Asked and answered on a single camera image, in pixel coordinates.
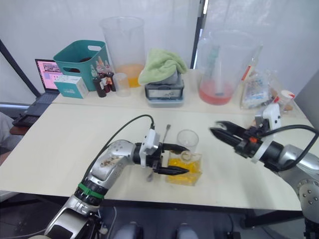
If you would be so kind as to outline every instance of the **small white box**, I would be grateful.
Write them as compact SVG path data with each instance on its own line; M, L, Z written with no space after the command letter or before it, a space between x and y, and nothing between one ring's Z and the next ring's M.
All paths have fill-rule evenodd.
M61 75L55 81L59 92L66 97L84 98L89 93L82 77Z

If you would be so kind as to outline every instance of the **green towel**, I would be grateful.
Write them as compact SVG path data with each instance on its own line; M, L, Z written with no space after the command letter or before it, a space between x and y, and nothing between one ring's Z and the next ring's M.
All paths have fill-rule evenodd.
M187 67L184 61L175 53L151 49L146 65L139 76L139 84L145 85L151 82L165 80L175 73L186 73Z

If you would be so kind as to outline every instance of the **laptop screen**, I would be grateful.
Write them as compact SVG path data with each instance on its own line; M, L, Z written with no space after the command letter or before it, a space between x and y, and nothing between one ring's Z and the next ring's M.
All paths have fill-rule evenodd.
M58 65L53 60L35 60L40 73L41 81L45 90L54 90L58 92L54 80L62 75Z

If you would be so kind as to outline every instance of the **laptop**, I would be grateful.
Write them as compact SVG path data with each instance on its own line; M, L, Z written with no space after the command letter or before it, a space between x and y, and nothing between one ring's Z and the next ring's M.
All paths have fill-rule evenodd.
M54 84L54 80L62 75L58 65L53 60L35 60L40 78L45 90L36 101L16 120L13 121L15 126L31 126L49 107L49 105L58 96L59 91Z

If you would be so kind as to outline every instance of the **teal plastic basket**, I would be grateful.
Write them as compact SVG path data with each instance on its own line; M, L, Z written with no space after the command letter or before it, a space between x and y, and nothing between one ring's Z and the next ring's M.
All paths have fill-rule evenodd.
M79 40L57 53L53 60L64 75L82 77L88 90L95 91L90 65L95 68L95 61L98 61L99 56L103 62L109 62L103 41Z

